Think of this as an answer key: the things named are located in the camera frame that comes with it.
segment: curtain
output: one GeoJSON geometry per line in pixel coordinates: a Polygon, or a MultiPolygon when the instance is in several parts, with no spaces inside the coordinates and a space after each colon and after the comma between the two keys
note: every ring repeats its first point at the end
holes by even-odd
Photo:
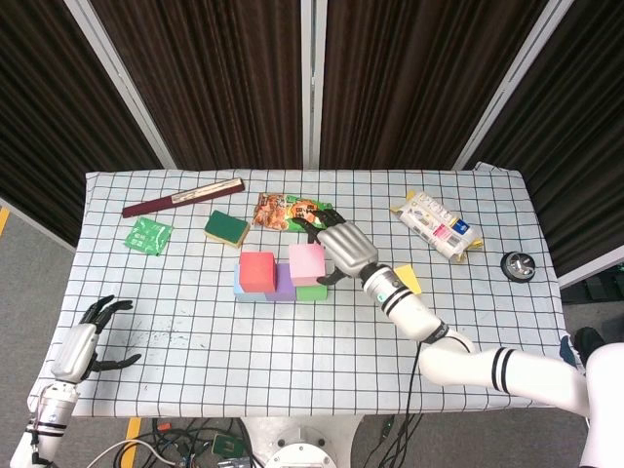
{"type": "Polygon", "coordinates": [[[559,275],[624,245],[623,51],[624,3],[576,0],[471,161],[522,172],[559,275]]]}
{"type": "Polygon", "coordinates": [[[329,2],[327,169],[449,169],[545,0],[329,2]]]}
{"type": "Polygon", "coordinates": [[[62,0],[0,15],[0,196],[75,245],[85,173],[162,166],[62,0]]]}
{"type": "Polygon", "coordinates": [[[298,0],[92,0],[178,166],[301,167],[298,0]]]}

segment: food package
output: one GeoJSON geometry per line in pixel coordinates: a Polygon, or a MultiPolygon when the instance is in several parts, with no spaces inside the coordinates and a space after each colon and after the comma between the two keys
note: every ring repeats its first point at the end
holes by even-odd
{"type": "Polygon", "coordinates": [[[480,248],[484,244],[478,227],[468,225],[425,192],[408,196],[402,207],[392,211],[409,229],[449,260],[463,261],[467,250],[480,248]]]}
{"type": "Polygon", "coordinates": [[[293,218],[303,217],[315,226],[324,228],[325,224],[312,212],[331,207],[331,203],[284,193],[260,193],[253,212],[253,225],[258,224],[278,231],[303,232],[303,228],[293,222],[293,218]]]}
{"type": "Polygon", "coordinates": [[[172,236],[172,230],[173,228],[167,224],[140,217],[136,220],[124,244],[129,249],[158,256],[172,236]]]}

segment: yellow sponge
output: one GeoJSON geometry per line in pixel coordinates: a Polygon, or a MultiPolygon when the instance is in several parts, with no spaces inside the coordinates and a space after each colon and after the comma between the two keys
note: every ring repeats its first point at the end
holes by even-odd
{"type": "Polygon", "coordinates": [[[394,269],[394,272],[397,274],[399,279],[406,285],[414,294],[422,293],[422,289],[418,284],[418,280],[416,279],[416,275],[411,269],[411,265],[401,265],[397,266],[394,269]]]}

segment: red cube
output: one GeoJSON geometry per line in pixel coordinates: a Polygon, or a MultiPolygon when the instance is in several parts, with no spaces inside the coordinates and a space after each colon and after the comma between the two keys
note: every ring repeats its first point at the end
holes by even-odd
{"type": "Polygon", "coordinates": [[[275,257],[272,252],[241,253],[240,284],[245,293],[274,293],[275,257]]]}

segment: black cable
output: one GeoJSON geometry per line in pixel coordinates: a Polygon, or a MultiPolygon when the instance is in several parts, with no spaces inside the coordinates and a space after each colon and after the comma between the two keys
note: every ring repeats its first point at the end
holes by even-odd
{"type": "Polygon", "coordinates": [[[381,439],[379,441],[379,444],[377,444],[375,446],[375,448],[373,450],[370,451],[369,456],[367,456],[367,461],[364,462],[364,466],[362,468],[367,468],[367,465],[369,464],[369,461],[371,461],[371,457],[373,456],[373,454],[379,450],[379,448],[381,447],[381,445],[386,442],[385,439],[381,439]]]}
{"type": "MultiPolygon", "coordinates": [[[[403,421],[403,424],[401,425],[401,427],[399,428],[399,432],[394,442],[388,448],[388,450],[384,453],[383,458],[379,462],[379,465],[378,465],[379,468],[385,467],[387,464],[389,464],[389,468],[395,468],[397,460],[399,459],[400,456],[401,456],[401,462],[399,463],[398,466],[396,466],[396,468],[401,468],[403,466],[403,463],[405,462],[406,454],[408,451],[408,442],[410,441],[411,435],[414,433],[415,428],[418,427],[418,425],[420,424],[420,421],[422,420],[422,414],[421,414],[418,417],[418,420],[416,421],[414,428],[410,431],[410,424],[415,419],[415,414],[410,416],[411,394],[413,392],[413,381],[416,375],[416,368],[418,366],[418,359],[420,357],[421,346],[422,346],[422,343],[419,342],[416,348],[416,355],[413,360],[413,366],[411,368],[411,376],[409,377],[409,391],[408,391],[408,403],[406,405],[406,418],[403,421]],[[392,449],[394,449],[395,452],[393,455],[390,456],[390,452],[392,451],[392,449]]],[[[377,450],[378,450],[378,447],[374,448],[373,452],[369,454],[369,458],[377,450]]]]}
{"type": "MultiPolygon", "coordinates": [[[[229,430],[231,429],[231,421],[230,421],[228,430],[223,430],[217,427],[209,427],[208,423],[211,421],[210,418],[205,419],[200,427],[192,428],[192,425],[196,421],[197,419],[193,419],[191,423],[186,426],[185,429],[171,428],[171,429],[168,429],[167,431],[160,431],[158,429],[158,419],[153,418],[151,421],[152,431],[139,434],[138,436],[135,437],[135,439],[143,440],[143,439],[147,439],[151,437],[153,442],[150,445],[153,446],[154,449],[156,449],[158,454],[160,454],[161,456],[165,458],[171,459],[172,457],[166,455],[165,451],[171,447],[175,449],[176,443],[180,439],[187,440],[191,445],[189,448],[190,452],[178,453],[179,455],[191,456],[192,454],[195,454],[195,456],[198,456],[199,454],[203,453],[206,450],[208,444],[213,441],[213,439],[205,439],[205,438],[200,437],[200,434],[203,431],[216,431],[217,433],[226,434],[230,437],[238,437],[237,435],[233,434],[229,430]],[[202,444],[200,446],[200,450],[195,450],[197,443],[202,444]]],[[[112,466],[115,468],[121,468],[121,460],[122,460],[124,453],[126,453],[126,451],[128,451],[131,447],[135,447],[136,445],[137,444],[132,444],[128,442],[126,445],[120,447],[119,450],[117,450],[115,454],[115,458],[113,460],[112,466]]],[[[158,459],[153,455],[153,453],[150,452],[149,456],[144,461],[142,467],[143,468],[151,467],[157,462],[158,462],[158,459]]]]}
{"type": "MultiPolygon", "coordinates": [[[[411,436],[413,435],[413,433],[415,432],[416,428],[418,427],[418,425],[420,424],[420,421],[422,420],[422,416],[423,414],[421,414],[418,419],[416,420],[416,423],[413,425],[413,427],[411,428],[410,432],[408,433],[408,437],[405,440],[405,442],[403,443],[403,445],[399,448],[399,454],[403,454],[402,455],[402,459],[401,459],[401,463],[399,464],[399,466],[402,466],[405,459],[406,459],[406,455],[408,453],[408,441],[411,439],[411,436]]],[[[411,416],[411,419],[409,420],[409,424],[411,424],[411,422],[416,418],[416,415],[413,414],[411,416]]],[[[385,466],[386,463],[392,463],[392,462],[396,462],[397,459],[397,455],[394,454],[390,457],[388,457],[387,459],[383,460],[383,465],[379,465],[379,466],[385,466]]]]}
{"type": "Polygon", "coordinates": [[[254,447],[252,447],[252,439],[250,438],[250,434],[247,431],[247,427],[243,422],[243,419],[240,417],[236,418],[236,424],[241,430],[241,436],[243,437],[243,443],[245,444],[245,450],[247,452],[248,457],[250,458],[250,465],[252,468],[257,464],[260,468],[264,468],[264,464],[258,459],[254,454],[254,447]]]}
{"type": "MultiPolygon", "coordinates": [[[[412,422],[412,421],[413,421],[413,419],[414,419],[415,417],[416,417],[416,416],[415,416],[415,415],[413,415],[413,416],[411,417],[411,419],[409,420],[409,422],[412,422]]],[[[393,456],[394,456],[394,455],[392,455],[392,456],[388,456],[388,455],[390,455],[390,452],[392,451],[392,449],[395,447],[395,445],[396,445],[398,442],[399,442],[399,438],[398,438],[398,437],[395,437],[395,438],[394,438],[394,441],[393,441],[393,443],[392,443],[392,445],[391,445],[391,446],[388,448],[388,450],[387,450],[387,451],[383,454],[383,458],[381,458],[381,461],[379,462],[379,465],[378,465],[379,467],[385,466],[385,465],[386,465],[386,463],[388,463],[391,459],[393,459],[393,456]]]]}
{"type": "Polygon", "coordinates": [[[411,393],[413,391],[413,380],[414,377],[416,375],[416,367],[418,366],[418,358],[420,358],[420,348],[422,347],[422,341],[418,342],[418,347],[416,348],[416,356],[413,359],[413,366],[411,367],[411,376],[409,377],[409,391],[408,391],[408,404],[406,405],[406,419],[403,423],[403,425],[401,426],[401,430],[399,431],[398,434],[398,440],[399,442],[397,443],[397,448],[395,451],[395,458],[392,460],[392,462],[390,463],[390,468],[395,468],[395,463],[397,460],[397,457],[399,456],[399,453],[401,453],[401,449],[405,452],[407,452],[408,450],[408,430],[410,427],[410,404],[411,404],[411,393]],[[403,439],[403,437],[406,436],[406,443],[403,446],[403,448],[401,448],[401,440],[403,439]]]}

